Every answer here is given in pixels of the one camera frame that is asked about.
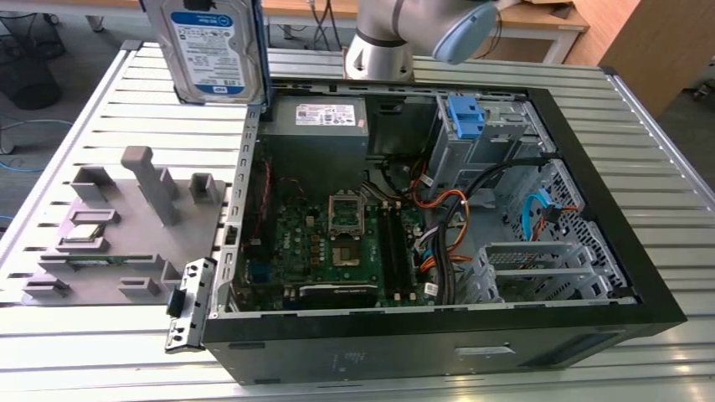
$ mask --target wooden table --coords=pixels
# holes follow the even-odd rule
[[[334,0],[338,27],[355,28],[358,3],[359,0]],[[326,0],[318,0],[319,10],[325,8],[325,5]],[[306,0],[265,0],[263,6],[267,23],[317,25]],[[72,13],[87,16],[136,17],[142,15],[139,0],[0,0],[0,10]],[[569,19],[555,17],[550,11],[550,6],[537,6],[531,3],[522,3],[507,8],[502,12],[502,38],[550,41],[551,45],[543,62],[562,63],[579,33],[589,29],[589,23],[575,10]],[[96,19],[88,20],[96,30]]]

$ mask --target circuit board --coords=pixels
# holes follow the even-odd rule
[[[257,309],[298,309],[299,306],[291,301],[297,299],[299,288],[321,284],[377,286],[377,307],[422,306],[429,303],[419,291],[403,295],[386,294],[389,278],[383,270],[381,214],[386,214],[387,210],[378,205],[359,205],[363,208],[361,218],[355,218],[355,209],[351,213],[350,207],[345,205],[338,206],[335,211],[331,211],[329,203],[289,203],[277,207],[273,260],[267,264],[249,265],[257,297],[253,305]],[[362,235],[331,235],[331,213],[334,222],[338,221],[339,224],[353,226],[363,221]],[[413,251],[407,245],[413,244],[413,230],[421,224],[421,215],[413,208],[395,210],[391,207],[390,213],[401,219],[406,245],[398,252],[403,253],[405,260],[410,262],[410,286],[417,289]]]

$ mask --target ram slot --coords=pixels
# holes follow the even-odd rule
[[[390,210],[390,242],[393,246],[393,266],[397,276],[398,292],[407,296],[414,290],[413,266],[407,255],[407,235],[403,227],[401,209]]]
[[[385,284],[385,296],[391,298],[399,293],[399,279],[397,264],[393,256],[393,234],[390,230],[390,210],[381,209],[378,212],[378,240],[381,242],[382,277]]]

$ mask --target motherboard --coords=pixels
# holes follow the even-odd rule
[[[327,203],[275,208],[273,257],[250,261],[251,303],[258,311],[402,307],[430,303],[417,286],[410,246],[421,214],[399,203],[339,192]]]

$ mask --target open computer tower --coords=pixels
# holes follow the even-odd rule
[[[273,88],[168,351],[203,344],[241,384],[482,374],[566,367],[685,321],[547,90]],[[417,205],[525,158],[546,162],[495,172],[467,203]],[[465,229],[447,265],[441,224],[447,245]]]

